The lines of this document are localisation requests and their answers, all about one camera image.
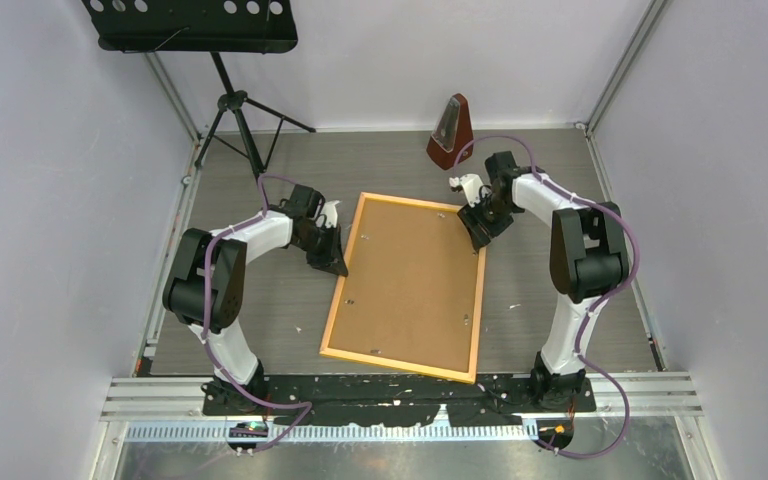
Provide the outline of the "black music stand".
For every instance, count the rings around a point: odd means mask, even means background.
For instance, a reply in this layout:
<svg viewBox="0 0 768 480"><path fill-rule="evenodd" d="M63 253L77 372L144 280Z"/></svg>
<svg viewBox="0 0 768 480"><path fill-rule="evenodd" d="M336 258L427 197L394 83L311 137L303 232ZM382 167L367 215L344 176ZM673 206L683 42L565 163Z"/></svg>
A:
<svg viewBox="0 0 768 480"><path fill-rule="evenodd" d="M285 54L299 41L291 3L277 1L85 1L99 46L122 53L207 52L223 87L217 113L196 159L200 166L218 127L232 114L244 148L236 152L249 161L253 175L267 172L275 144L286 124L308 133L316 129L258 102L232 85L224 53ZM265 156L255 143L243 108L250 105L278 120Z"/></svg>

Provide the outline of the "brown metronome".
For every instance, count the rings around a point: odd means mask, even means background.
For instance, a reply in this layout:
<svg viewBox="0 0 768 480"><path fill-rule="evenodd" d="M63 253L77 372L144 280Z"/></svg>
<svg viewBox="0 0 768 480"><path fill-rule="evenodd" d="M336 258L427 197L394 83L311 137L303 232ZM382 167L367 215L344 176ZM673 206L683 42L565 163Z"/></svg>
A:
<svg viewBox="0 0 768 480"><path fill-rule="evenodd" d="M468 100L463 94L456 93L448 99L429 137L426 153L440 169L450 170L472 154L472 147L467 144L473 139Z"/></svg>

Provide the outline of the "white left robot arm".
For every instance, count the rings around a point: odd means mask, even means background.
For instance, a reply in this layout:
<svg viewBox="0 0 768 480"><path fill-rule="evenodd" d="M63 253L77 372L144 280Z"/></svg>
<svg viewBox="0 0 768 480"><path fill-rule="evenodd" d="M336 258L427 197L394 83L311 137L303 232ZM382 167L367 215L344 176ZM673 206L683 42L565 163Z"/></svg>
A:
<svg viewBox="0 0 768 480"><path fill-rule="evenodd" d="M245 338L246 269L263 255L293 246L307 264L346 277L338 201L297 185L287 199L247 220L211 231L190 228L179 242L162 294L164 308L204 345L214 369L206 390L228 393L240 412L258 412L267 398L264 368Z"/></svg>

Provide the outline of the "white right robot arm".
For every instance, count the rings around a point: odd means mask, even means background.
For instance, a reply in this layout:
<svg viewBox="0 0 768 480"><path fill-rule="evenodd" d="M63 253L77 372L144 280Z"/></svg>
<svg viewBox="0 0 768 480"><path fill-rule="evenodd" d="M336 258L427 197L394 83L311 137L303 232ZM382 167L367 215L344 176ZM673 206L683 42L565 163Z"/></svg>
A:
<svg viewBox="0 0 768 480"><path fill-rule="evenodd" d="M449 180L451 190L465 196L458 217L474 250L501 235L517 213L530 212L550 229L549 273L557 303L527 392L531 403L556 410L582 392L595 323L609 293L631 272L621 213L614 203L596 203L561 187L540 168L517 165L510 152L491 155L485 168L486 180L477 174Z"/></svg>

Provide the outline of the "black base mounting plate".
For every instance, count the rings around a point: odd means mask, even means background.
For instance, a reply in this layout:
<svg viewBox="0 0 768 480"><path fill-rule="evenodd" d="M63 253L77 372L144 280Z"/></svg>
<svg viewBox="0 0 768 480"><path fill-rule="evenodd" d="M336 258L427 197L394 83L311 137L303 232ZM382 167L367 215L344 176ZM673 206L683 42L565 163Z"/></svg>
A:
<svg viewBox="0 0 768 480"><path fill-rule="evenodd" d="M217 378L201 384L207 416L254 415L288 426L427 426L444 413L456 427L514 425L521 414L591 413L589 383L574 396L536 398L523 375L491 373L475 383L408 374L271 375L257 404Z"/></svg>

